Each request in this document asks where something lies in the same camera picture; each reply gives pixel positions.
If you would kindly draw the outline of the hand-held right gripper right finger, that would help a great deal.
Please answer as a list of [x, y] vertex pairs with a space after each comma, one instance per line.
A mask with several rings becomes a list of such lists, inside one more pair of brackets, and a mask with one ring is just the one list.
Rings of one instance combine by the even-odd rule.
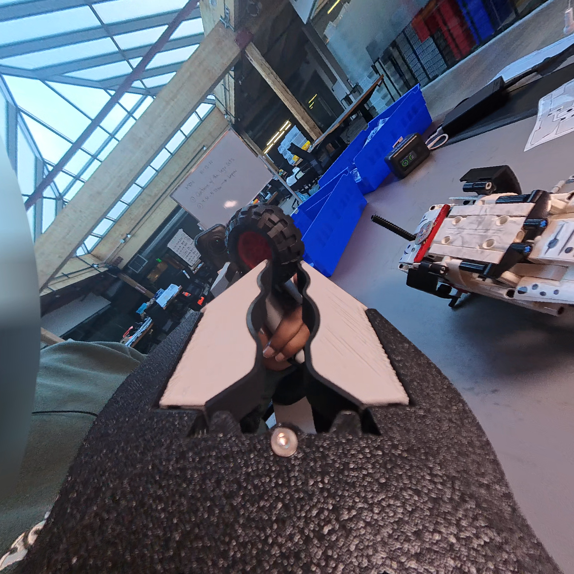
[[399, 379], [365, 307], [306, 262], [298, 264], [304, 346], [305, 394], [321, 421], [342, 411], [408, 406]]

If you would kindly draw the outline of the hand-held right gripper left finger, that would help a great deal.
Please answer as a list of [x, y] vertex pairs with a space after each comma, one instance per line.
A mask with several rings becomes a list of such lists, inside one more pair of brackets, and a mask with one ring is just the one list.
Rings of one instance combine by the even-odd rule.
[[261, 262], [210, 302], [159, 401], [239, 422], [260, 406], [264, 388], [258, 333], [267, 318], [271, 261]]

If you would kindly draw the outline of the black lego wheel red hub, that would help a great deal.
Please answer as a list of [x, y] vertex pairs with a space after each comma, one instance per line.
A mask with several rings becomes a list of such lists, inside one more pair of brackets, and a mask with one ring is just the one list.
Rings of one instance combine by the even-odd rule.
[[238, 210], [226, 225], [225, 242], [231, 262], [242, 273], [271, 261], [289, 278], [305, 251], [294, 220], [273, 205], [251, 204]]

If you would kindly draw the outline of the white lego truck model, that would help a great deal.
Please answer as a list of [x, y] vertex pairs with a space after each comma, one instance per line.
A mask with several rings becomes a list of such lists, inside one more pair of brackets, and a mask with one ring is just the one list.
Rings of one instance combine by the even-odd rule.
[[371, 220], [407, 241], [398, 261], [407, 286], [448, 299], [506, 301], [558, 316], [573, 308], [573, 176], [523, 192], [502, 165], [470, 169], [463, 193], [429, 207], [410, 233]]

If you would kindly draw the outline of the person's left hand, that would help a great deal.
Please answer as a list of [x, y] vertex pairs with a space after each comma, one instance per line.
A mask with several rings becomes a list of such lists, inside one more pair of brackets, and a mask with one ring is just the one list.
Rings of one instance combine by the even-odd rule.
[[274, 334], [262, 328], [258, 336], [263, 347], [265, 368], [270, 371], [289, 368], [289, 360], [305, 347], [310, 336], [310, 330], [303, 321], [302, 307], [286, 312]]

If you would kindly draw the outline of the whiteboard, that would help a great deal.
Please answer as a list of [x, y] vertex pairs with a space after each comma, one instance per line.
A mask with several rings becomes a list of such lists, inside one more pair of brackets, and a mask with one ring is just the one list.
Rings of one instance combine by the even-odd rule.
[[228, 129], [170, 197], [203, 228], [225, 225], [273, 176], [240, 136]]

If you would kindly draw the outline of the large wooden roof beam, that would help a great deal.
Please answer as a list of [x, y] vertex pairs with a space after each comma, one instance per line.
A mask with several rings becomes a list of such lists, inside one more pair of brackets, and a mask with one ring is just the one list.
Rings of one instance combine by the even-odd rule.
[[34, 244], [39, 290], [212, 92], [253, 36], [219, 22]]

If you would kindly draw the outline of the small black device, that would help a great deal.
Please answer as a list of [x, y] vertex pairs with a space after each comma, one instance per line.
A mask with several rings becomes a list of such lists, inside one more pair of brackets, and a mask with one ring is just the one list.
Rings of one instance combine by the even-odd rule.
[[396, 142], [384, 162], [390, 172], [402, 180], [426, 162], [430, 155], [431, 150], [422, 135], [412, 133]]

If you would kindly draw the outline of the white printed sticker sheet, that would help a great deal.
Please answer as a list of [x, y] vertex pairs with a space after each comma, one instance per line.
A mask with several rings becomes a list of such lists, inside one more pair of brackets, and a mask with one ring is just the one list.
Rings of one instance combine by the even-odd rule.
[[524, 151], [572, 132], [573, 80], [570, 80], [539, 100], [535, 126]]

